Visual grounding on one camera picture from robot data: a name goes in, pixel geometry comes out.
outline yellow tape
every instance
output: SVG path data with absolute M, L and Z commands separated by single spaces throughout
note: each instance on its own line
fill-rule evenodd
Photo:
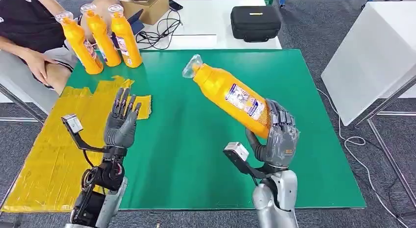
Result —
M 66 87 L 51 111 L 45 125 L 26 158 L 25 165 L 8 196 L 2 211 L 41 212 L 70 211 L 80 192 L 82 173 L 89 168 L 61 117 L 75 113 L 84 130 L 81 137 L 90 145 L 104 145 L 105 121 L 120 87 L 129 87 L 133 80 L 113 77 L 100 81 L 94 94 L 88 88 Z M 151 112 L 151 96 L 137 97 L 141 102 L 138 119 L 147 119 Z M 102 154 L 88 152 L 97 165 Z

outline man's leg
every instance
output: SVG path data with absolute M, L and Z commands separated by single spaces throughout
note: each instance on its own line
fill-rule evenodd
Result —
M 105 21 L 105 23 L 107 24 L 107 33 L 110 35 L 111 34 L 111 15 L 108 12 L 108 7 L 114 4 L 120 4 L 120 2 L 118 0 L 93 0 L 92 4 L 97 6 L 96 13 L 100 15 L 102 19 Z M 90 42 L 94 43 L 94 38 L 92 36 L 90 29 L 87 26 L 87 20 L 85 16 L 81 18 L 81 27 L 84 29 L 85 36 L 87 37 L 87 39 Z
M 59 95 L 61 95 L 66 82 L 71 75 L 71 71 L 69 71 L 65 66 L 51 63 L 46 64 L 45 69 L 46 75 L 48 76 L 46 78 L 46 82 L 52 86 Z

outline bottle cap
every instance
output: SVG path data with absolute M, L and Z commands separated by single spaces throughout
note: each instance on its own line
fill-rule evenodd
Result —
M 74 15 L 70 11 L 63 11 L 55 16 L 55 20 L 62 25 L 67 25 L 74 21 Z
M 196 71 L 202 65 L 202 58 L 200 55 L 195 54 L 185 68 L 182 71 L 182 76 L 185 78 L 193 78 L 196 75 Z
M 95 9 L 97 9 L 97 6 L 92 3 L 87 3 L 81 6 L 81 13 L 83 15 L 87 16 L 95 16 Z
M 111 17 L 120 18 L 123 17 L 124 8 L 121 5 L 115 4 L 108 7 Z

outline yellow bottle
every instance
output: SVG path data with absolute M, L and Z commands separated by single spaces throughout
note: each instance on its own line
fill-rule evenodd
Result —
M 131 26 L 123 15 L 123 7 L 117 4 L 111 5 L 108 11 L 111 14 L 111 30 L 116 34 L 124 63 L 130 68 L 138 67 L 143 61 L 137 48 Z
M 256 135 L 267 138 L 270 117 L 266 101 L 232 74 L 202 63 L 194 55 L 182 72 L 193 78 L 202 93 Z
M 55 19 L 61 23 L 65 37 L 85 67 L 85 71 L 90 75 L 101 73 L 103 71 L 103 64 L 95 53 L 91 43 L 86 39 L 82 27 L 74 21 L 74 15 L 69 11 L 63 11 L 57 14 Z
M 81 7 L 81 13 L 86 17 L 87 25 L 92 32 L 105 63 L 110 67 L 119 65 L 121 63 L 120 55 L 107 33 L 107 25 L 101 19 L 101 16 L 95 13 L 96 8 L 94 4 L 84 4 Z

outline robotic hand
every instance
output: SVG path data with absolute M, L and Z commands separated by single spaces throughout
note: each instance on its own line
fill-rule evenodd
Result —
M 248 151 L 238 142 L 229 143 L 225 155 L 244 174 L 252 176 L 256 187 L 253 204 L 259 216 L 261 228 L 297 228 L 294 212 L 297 194 L 296 174 L 289 170 L 299 130 L 292 115 L 273 100 L 266 99 L 270 111 L 271 126 L 266 145 L 262 145 L 250 130 L 247 139 L 257 160 L 264 162 L 261 168 L 252 168 L 246 162 Z
M 138 103 L 133 109 L 135 95 L 127 104 L 129 92 L 129 88 L 120 88 L 117 92 L 105 125 L 106 145 L 103 148 L 92 147 L 81 139 L 79 132 L 82 126 L 75 114 L 62 117 L 76 145 L 83 150 L 85 159 L 91 165 L 91 169 L 82 175 L 81 192 L 71 212 L 70 223 L 65 228 L 106 228 L 118 211 L 127 187 L 123 159 L 127 155 L 127 148 L 134 142 L 136 119 L 141 107 L 141 103 Z M 102 152 L 101 164 L 94 166 L 86 151 Z M 102 187 L 103 194 L 94 191 L 96 186 Z

